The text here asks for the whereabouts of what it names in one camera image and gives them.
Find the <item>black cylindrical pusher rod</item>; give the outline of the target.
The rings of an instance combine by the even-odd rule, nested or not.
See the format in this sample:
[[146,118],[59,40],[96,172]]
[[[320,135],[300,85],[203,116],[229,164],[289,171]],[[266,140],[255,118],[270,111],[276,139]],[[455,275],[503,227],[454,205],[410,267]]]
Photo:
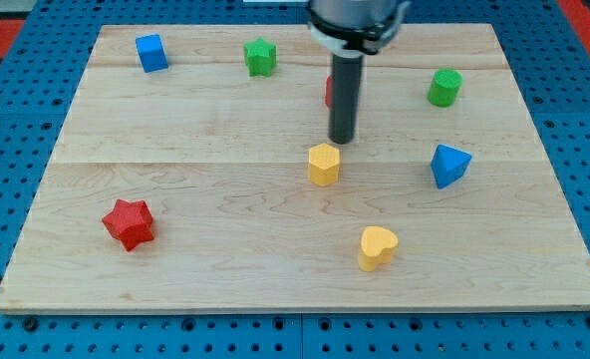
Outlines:
[[339,145],[351,142],[356,133],[363,57],[332,57],[329,139]]

